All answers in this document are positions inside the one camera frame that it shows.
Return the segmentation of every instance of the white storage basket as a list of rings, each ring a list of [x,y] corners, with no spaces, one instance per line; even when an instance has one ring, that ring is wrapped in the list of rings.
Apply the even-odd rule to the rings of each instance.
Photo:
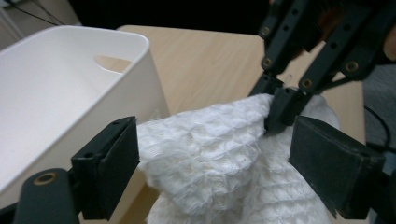
[[[0,208],[18,200],[27,177],[70,169],[109,122],[129,116],[169,116],[144,36],[58,26],[0,51]],[[133,191],[144,184],[136,175]]]

